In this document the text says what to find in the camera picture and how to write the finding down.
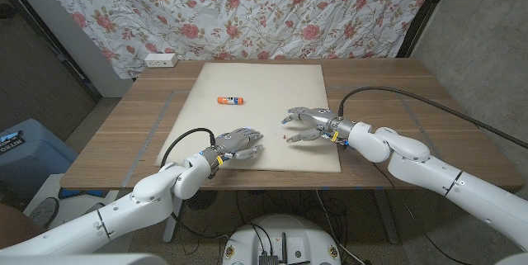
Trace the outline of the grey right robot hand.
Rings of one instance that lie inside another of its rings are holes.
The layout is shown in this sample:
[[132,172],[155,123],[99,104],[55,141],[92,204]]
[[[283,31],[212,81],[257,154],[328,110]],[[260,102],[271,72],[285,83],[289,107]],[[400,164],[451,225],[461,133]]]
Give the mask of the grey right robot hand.
[[310,128],[293,135],[286,140],[287,143],[298,141],[313,141],[323,135],[335,141],[341,134],[337,128],[340,120],[338,115],[324,108],[294,107],[288,110],[289,115],[281,123],[300,121]]

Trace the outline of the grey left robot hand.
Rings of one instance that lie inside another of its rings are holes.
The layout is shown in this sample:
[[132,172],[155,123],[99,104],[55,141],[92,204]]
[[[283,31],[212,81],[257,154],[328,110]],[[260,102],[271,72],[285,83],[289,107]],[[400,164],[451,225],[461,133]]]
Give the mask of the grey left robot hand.
[[238,128],[222,134],[215,139],[215,150],[228,159],[246,160],[258,155],[263,149],[262,144],[249,146],[263,135],[251,128]]

